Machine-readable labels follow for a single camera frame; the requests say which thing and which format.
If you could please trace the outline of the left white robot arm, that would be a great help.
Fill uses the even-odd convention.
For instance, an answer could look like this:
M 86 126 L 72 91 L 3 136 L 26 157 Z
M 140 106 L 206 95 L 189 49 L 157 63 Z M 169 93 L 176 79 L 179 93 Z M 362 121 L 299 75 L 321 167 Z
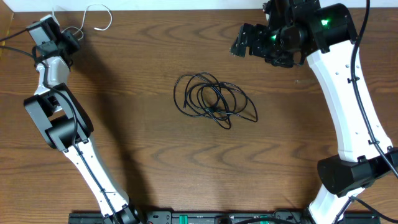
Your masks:
M 114 181 L 96 150 L 91 119 L 67 87 L 69 57 L 78 50 L 70 33 L 31 29 L 39 84 L 24 107 L 47 144 L 76 166 L 95 196 L 105 223 L 145 223 L 146 217 Z

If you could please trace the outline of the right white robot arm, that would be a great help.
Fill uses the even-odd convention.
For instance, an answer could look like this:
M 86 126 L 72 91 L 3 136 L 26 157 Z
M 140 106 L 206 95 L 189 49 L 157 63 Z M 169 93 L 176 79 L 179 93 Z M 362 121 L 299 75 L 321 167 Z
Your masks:
M 253 55 L 283 68 L 307 63 L 326 99 L 338 141 L 338 154 L 322 159 L 322 182 L 302 213 L 302 223 L 338 223 L 365 189 L 397 173 L 397 149 L 383 130 L 364 80 L 357 30 L 349 9 L 321 7 L 318 1 L 268 1 L 267 25 L 243 24 L 231 46 L 233 55 Z

